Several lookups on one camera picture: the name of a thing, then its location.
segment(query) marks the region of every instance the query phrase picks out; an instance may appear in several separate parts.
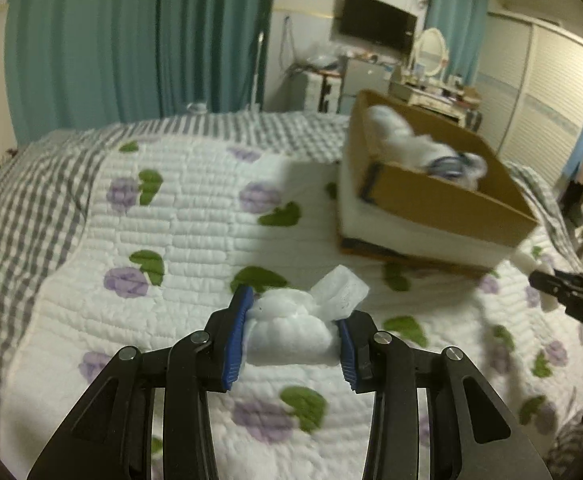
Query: closet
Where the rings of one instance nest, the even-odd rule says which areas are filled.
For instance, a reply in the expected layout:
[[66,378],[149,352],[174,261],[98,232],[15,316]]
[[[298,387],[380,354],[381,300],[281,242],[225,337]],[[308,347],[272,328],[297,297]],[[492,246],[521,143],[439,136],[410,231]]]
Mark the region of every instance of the closet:
[[555,183],[583,127],[583,39],[523,14],[490,12],[476,89],[478,133],[501,159]]

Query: cardboard box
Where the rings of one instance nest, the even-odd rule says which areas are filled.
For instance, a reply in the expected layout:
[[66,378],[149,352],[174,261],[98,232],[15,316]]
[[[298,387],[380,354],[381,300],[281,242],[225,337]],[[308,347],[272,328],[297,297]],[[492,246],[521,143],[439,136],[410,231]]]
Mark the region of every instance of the cardboard box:
[[[366,113],[379,104],[394,108],[417,135],[429,134],[459,152],[481,155],[489,169],[478,190],[383,162],[380,139]],[[537,225],[520,190],[481,137],[371,90],[356,98],[340,179],[341,235],[350,239],[350,248],[353,238],[429,264],[475,272],[495,267]]]

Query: curtain fold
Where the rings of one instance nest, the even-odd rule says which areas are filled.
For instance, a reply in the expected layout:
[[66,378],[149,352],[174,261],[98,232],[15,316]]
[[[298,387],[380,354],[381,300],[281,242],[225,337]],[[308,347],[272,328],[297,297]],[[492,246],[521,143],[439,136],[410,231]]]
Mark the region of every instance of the curtain fold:
[[56,128],[184,113],[193,101],[204,100],[219,112],[244,108],[256,38],[268,32],[271,5],[9,0],[5,70],[18,143]]
[[449,48],[445,75],[460,74],[472,84],[478,71],[489,0],[430,0],[425,28],[438,28]]

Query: quilted bedspread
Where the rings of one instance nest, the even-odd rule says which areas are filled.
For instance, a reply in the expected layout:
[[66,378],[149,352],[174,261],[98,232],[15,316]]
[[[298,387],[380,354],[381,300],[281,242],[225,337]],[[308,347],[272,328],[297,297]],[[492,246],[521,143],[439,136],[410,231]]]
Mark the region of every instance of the quilted bedspread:
[[[79,247],[43,283],[6,379],[0,456],[16,478],[121,346],[174,344],[227,306],[238,283],[307,290],[338,264],[370,286],[361,308],[377,325],[419,348],[460,346],[545,453],[583,404],[583,327],[543,313],[509,262],[475,282],[339,254],[335,180],[333,165],[212,140],[112,150]],[[568,268],[545,225],[521,249]],[[210,396],[220,477],[359,479],[372,400],[351,392],[339,367],[244,364],[229,394]],[[158,402],[157,478],[160,412]],[[422,406],[423,456],[426,417]]]

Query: metal screw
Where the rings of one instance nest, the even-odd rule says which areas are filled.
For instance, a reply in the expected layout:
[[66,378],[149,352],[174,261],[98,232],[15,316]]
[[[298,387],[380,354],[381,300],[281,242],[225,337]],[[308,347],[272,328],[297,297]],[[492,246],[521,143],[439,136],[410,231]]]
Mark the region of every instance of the metal screw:
[[391,334],[381,330],[373,335],[373,340],[379,345],[389,345],[389,343],[391,343]]
[[210,335],[207,334],[204,330],[197,330],[193,334],[190,335],[192,343],[196,345],[200,345],[202,343],[207,343],[210,340]]
[[133,346],[126,346],[125,348],[121,348],[121,351],[118,352],[118,358],[121,361],[130,361],[136,357],[136,348]]
[[450,346],[445,350],[445,355],[451,359],[452,361],[460,361],[465,354],[463,354],[460,348],[456,348],[456,346]]

